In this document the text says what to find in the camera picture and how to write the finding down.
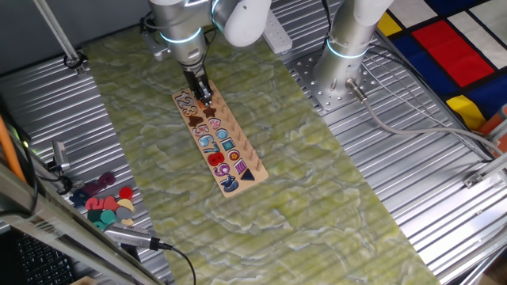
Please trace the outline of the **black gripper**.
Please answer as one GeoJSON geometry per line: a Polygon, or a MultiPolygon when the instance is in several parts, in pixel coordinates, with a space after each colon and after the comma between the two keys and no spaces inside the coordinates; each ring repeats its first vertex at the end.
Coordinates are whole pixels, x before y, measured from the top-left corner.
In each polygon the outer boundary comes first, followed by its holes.
{"type": "Polygon", "coordinates": [[[208,84],[208,76],[203,63],[182,66],[184,76],[195,98],[202,105],[211,105],[213,90],[208,84]]]}

